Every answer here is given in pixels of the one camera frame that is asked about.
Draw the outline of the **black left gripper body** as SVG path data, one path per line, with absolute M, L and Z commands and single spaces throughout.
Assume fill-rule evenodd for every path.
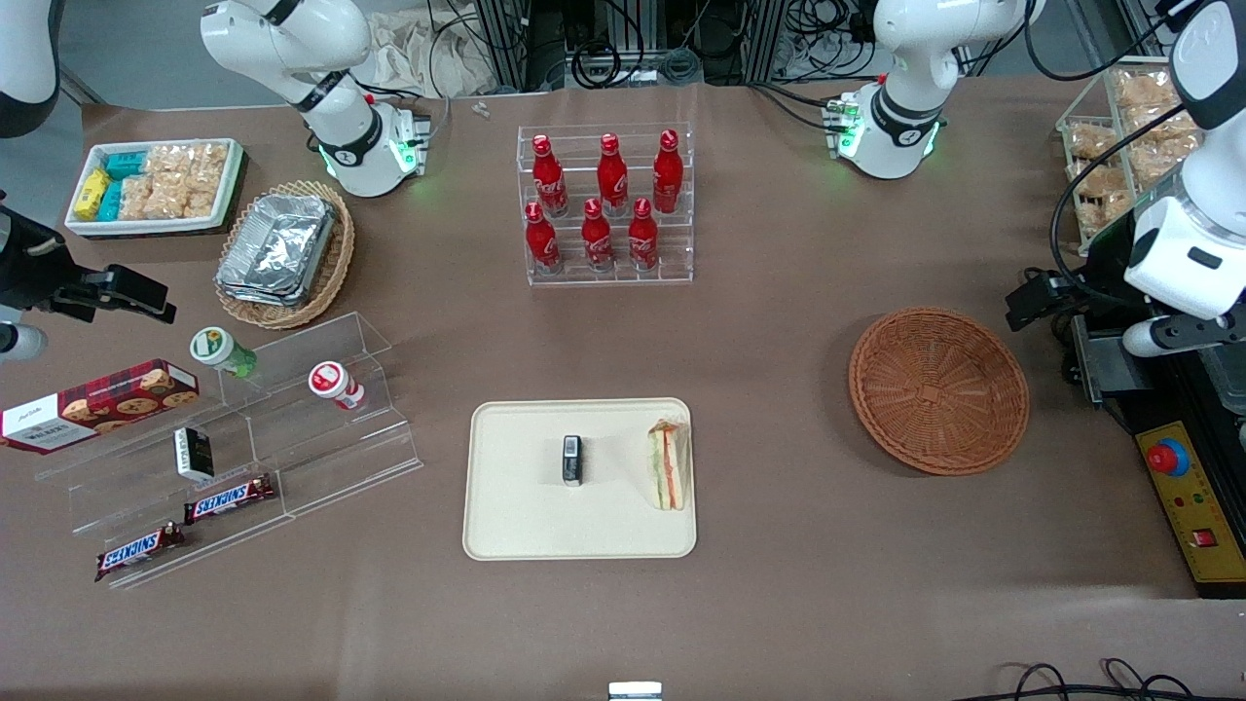
M 1131 259 L 1135 242 L 1133 227 L 1109 227 L 1100 232 L 1082 258 L 1082 265 L 1072 268 L 1065 261 L 1064 235 L 1060 227 L 1047 230 L 1047 247 L 1055 261 L 1049 285 L 1053 303 L 1045 315 L 1090 313 L 1096 316 L 1143 319 L 1153 316 L 1156 306 L 1153 299 L 1124 280 L 1126 263 Z

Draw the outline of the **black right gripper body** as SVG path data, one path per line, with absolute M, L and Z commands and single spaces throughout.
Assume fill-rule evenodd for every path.
M 64 237 L 37 220 L 1 208 L 1 305 L 30 310 L 76 275 Z

